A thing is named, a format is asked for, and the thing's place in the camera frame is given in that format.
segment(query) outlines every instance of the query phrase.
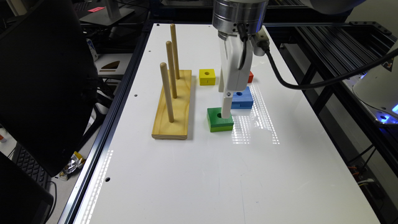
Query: blue block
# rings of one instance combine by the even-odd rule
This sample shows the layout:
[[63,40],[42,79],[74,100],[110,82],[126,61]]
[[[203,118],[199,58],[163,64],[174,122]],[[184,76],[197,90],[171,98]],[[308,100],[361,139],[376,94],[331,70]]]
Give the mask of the blue block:
[[244,91],[234,93],[231,109],[251,109],[252,106],[253,97],[248,86]]

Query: computer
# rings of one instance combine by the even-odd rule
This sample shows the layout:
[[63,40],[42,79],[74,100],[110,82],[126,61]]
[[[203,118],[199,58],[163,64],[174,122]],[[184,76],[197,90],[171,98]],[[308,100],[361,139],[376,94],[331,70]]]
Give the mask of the computer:
[[[55,176],[78,150],[99,99],[71,0],[39,0],[0,35],[0,52],[0,124]],[[2,154],[0,194],[5,223],[43,223],[52,206],[52,196]]]

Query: wire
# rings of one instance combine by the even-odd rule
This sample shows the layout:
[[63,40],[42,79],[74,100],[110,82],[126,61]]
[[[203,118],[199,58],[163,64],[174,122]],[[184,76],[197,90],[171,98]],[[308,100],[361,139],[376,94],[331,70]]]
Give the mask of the wire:
[[371,153],[371,155],[369,156],[369,158],[366,160],[365,164],[363,164],[361,171],[359,172],[359,174],[362,174],[365,171],[365,167],[368,164],[369,160],[372,158],[374,152],[376,152],[376,148],[374,148],[373,152]]
[[381,198],[381,206],[380,206],[380,208],[379,208],[379,212],[381,211],[381,209],[383,208],[383,206],[384,206],[384,200],[383,200],[383,198]]
[[147,10],[149,10],[149,8],[148,8],[148,7],[145,7],[145,6],[138,6],[138,5],[129,4],[129,3],[124,3],[124,2],[121,2],[121,1],[116,1],[116,0],[113,0],[113,1],[115,1],[115,2],[117,2],[117,3],[120,3],[120,4],[124,4],[123,6],[125,6],[125,5],[128,5],[128,6],[143,7],[144,9],[147,9]]
[[281,75],[280,75],[280,73],[278,71],[278,68],[275,65],[274,59],[272,58],[272,55],[269,52],[269,47],[265,48],[262,43],[263,42],[260,42],[260,46],[266,52],[266,54],[268,56],[268,59],[269,59],[269,62],[271,63],[271,67],[272,67],[272,69],[273,69],[273,71],[275,73],[276,78],[278,79],[280,84],[282,84],[284,87],[291,88],[293,90],[310,90],[310,89],[314,89],[314,88],[320,88],[320,87],[324,87],[324,86],[327,86],[327,85],[335,84],[335,83],[343,81],[343,80],[345,80],[345,79],[347,79],[349,77],[353,77],[355,75],[358,75],[359,73],[366,72],[369,69],[374,68],[374,67],[382,64],[386,60],[389,60],[390,58],[394,58],[395,56],[398,55],[398,49],[395,49],[392,52],[386,54],[385,56],[383,56],[383,57],[381,57],[381,58],[379,58],[377,60],[374,60],[373,62],[371,62],[371,63],[369,63],[367,65],[364,65],[364,66],[362,66],[360,68],[357,68],[357,69],[355,69],[353,71],[347,72],[346,74],[340,75],[338,77],[331,78],[329,80],[325,80],[325,81],[318,82],[318,83],[312,83],[312,84],[306,84],[306,85],[292,85],[292,84],[289,84],[289,83],[285,82],[285,80],[281,77]]
[[51,181],[51,180],[50,180],[50,181],[47,181],[47,183],[53,183],[53,184],[54,184],[54,187],[55,187],[55,197],[54,197],[54,204],[53,204],[53,206],[52,206],[52,208],[51,208],[51,212],[49,213],[49,215],[48,215],[48,217],[47,217],[47,219],[46,219],[45,222],[47,222],[47,221],[50,219],[52,213],[53,213],[54,210],[55,210],[55,206],[57,205],[57,184],[56,184],[54,181]]
[[119,81],[121,81],[122,79],[121,78],[106,78],[104,82],[106,83],[108,80],[119,80]]
[[369,150],[371,150],[373,147],[373,144],[371,144],[367,149],[365,149],[363,152],[361,152],[359,155],[357,155],[356,157],[352,158],[350,161],[348,161],[348,163],[352,163],[354,161],[356,161],[357,159],[359,159],[361,156],[363,156],[363,154],[367,153]]
[[398,217],[394,221],[392,221],[391,224],[394,224],[397,220],[398,220]]
[[248,42],[248,32],[244,26],[244,24],[240,23],[238,24],[238,26],[236,27],[238,28],[238,33],[239,33],[239,38],[242,40],[243,42],[243,51],[242,51],[242,57],[241,57],[241,63],[239,65],[239,70],[242,70],[244,62],[246,61],[246,48],[247,48],[247,42]]
[[239,70],[242,70],[244,62],[246,61],[246,45],[247,45],[248,40],[244,39],[243,40],[243,51],[242,51],[242,57],[241,57],[241,64],[239,66]]
[[15,152],[15,149],[13,149],[13,150],[10,152],[10,154],[8,154],[7,158],[10,158],[11,155],[12,155],[14,152]]
[[373,183],[374,180],[372,178],[366,179],[366,180],[362,180],[357,182],[357,184],[365,184],[365,183]]

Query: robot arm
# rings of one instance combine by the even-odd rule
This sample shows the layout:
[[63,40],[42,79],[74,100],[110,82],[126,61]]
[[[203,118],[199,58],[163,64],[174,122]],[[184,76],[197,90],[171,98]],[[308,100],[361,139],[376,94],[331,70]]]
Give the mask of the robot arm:
[[[325,14],[336,14],[354,8],[365,0],[301,0]],[[229,118],[232,96],[248,83],[252,52],[265,53],[257,44],[267,41],[261,35],[268,0],[215,0],[213,26],[218,30],[221,52],[219,91],[223,92],[221,117]]]

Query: red block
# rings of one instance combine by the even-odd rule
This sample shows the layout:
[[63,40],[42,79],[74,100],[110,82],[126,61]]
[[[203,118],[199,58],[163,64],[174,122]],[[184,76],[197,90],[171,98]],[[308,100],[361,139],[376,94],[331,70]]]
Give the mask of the red block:
[[253,81],[253,77],[254,77],[253,73],[250,72],[248,83],[251,83]]

